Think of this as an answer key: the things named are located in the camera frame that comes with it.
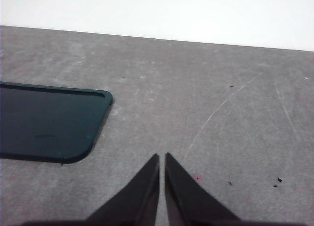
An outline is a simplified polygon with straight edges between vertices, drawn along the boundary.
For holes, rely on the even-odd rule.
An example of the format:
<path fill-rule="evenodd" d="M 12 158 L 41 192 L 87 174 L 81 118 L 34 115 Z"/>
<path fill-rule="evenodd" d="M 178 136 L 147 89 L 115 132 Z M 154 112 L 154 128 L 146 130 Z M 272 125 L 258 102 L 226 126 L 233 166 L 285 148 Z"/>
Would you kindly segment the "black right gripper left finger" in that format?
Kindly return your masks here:
<path fill-rule="evenodd" d="M 154 154 L 130 182 L 85 220 L 30 221 L 24 226 L 153 226 L 159 198 L 160 160 Z"/>

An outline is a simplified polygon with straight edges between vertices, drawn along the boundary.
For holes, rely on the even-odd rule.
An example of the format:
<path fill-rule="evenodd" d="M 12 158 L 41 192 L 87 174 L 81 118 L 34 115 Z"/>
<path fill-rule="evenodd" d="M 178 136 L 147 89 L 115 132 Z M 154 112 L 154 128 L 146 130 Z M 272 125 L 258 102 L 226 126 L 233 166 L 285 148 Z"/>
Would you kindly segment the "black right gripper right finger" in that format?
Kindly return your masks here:
<path fill-rule="evenodd" d="M 300 226 L 296 222 L 245 221 L 205 191 L 173 157 L 165 154 L 169 222 L 184 226 Z"/>

